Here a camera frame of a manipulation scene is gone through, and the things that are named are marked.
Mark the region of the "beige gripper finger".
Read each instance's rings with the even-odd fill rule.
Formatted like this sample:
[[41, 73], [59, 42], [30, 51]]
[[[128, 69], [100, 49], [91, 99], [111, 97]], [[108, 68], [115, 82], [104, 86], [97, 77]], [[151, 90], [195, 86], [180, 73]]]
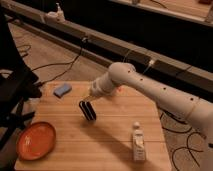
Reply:
[[86, 96], [86, 97], [84, 97], [83, 98], [83, 101], [86, 101], [86, 102], [88, 102], [88, 101], [92, 101], [92, 99], [93, 99], [93, 96]]

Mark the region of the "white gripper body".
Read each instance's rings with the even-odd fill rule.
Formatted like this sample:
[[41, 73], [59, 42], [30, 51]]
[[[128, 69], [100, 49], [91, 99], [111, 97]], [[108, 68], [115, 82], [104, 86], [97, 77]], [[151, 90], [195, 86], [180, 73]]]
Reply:
[[112, 92], [112, 86], [107, 74], [96, 78], [90, 85], [89, 94], [93, 97], [102, 97]]

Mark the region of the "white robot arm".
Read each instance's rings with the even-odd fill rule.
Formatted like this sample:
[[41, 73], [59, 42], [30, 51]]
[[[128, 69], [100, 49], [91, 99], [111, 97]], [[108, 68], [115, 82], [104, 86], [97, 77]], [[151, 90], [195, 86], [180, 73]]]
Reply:
[[90, 85], [89, 95], [112, 94], [122, 85], [134, 88], [170, 113], [185, 119], [206, 138], [213, 140], [213, 103], [136, 72], [130, 63], [115, 62]]

